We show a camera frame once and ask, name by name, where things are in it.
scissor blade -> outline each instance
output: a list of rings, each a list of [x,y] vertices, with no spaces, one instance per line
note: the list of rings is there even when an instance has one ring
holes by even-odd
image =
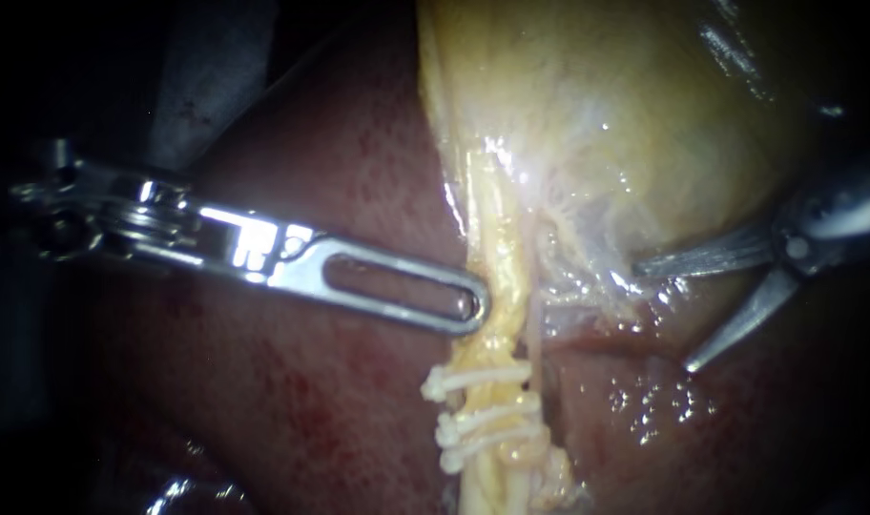
[[[764,219],[685,251],[638,261],[632,273],[636,277],[701,277],[771,262],[770,225],[771,220]]]
[[[684,368],[691,374],[697,372],[746,338],[787,302],[799,286],[798,279],[783,267],[773,268],[734,316],[683,361]]]
[[[471,309],[465,316],[453,318],[395,300],[337,288],[327,281],[323,272],[324,265],[334,257],[354,259],[394,274],[460,290],[470,296]],[[330,236],[312,241],[299,257],[285,261],[280,272],[267,280],[267,285],[300,297],[450,336],[477,331],[486,321],[490,308],[488,287],[467,271]]]

dark background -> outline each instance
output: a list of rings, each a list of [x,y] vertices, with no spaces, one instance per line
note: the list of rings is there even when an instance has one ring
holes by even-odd
[[[366,3],[8,3],[0,7],[0,149],[70,136],[105,155],[182,168]],[[775,5],[763,0],[759,10],[819,19],[851,56],[837,96],[817,101],[853,107],[862,130],[843,137],[870,141],[870,12]],[[63,387],[78,366],[74,348],[40,323],[52,271],[0,238],[0,499],[14,512],[38,499],[83,511],[94,466],[88,426]]]

metal surgical instrument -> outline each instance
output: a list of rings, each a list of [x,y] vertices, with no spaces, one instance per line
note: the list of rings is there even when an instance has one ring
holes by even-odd
[[[98,160],[65,139],[36,145],[31,159],[40,180],[11,186],[9,195],[31,213],[30,240],[42,258],[207,272],[450,336],[475,332],[488,315],[487,286],[467,271],[205,201],[177,174]],[[324,267],[339,257],[458,290],[469,309],[452,317],[335,287]]]
[[[870,154],[806,183],[774,216],[693,248],[632,266],[638,277],[704,277],[771,265],[754,292],[687,357],[705,367],[772,316],[800,284],[833,268],[870,259]]]

